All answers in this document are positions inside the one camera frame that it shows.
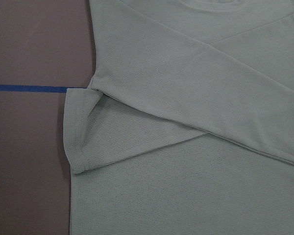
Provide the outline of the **olive green long-sleeve shirt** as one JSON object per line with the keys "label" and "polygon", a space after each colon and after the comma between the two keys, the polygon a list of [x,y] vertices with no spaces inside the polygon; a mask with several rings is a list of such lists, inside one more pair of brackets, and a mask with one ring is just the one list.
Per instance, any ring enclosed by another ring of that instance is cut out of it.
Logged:
{"label": "olive green long-sleeve shirt", "polygon": [[294,0],[89,4],[70,234],[294,235]]}

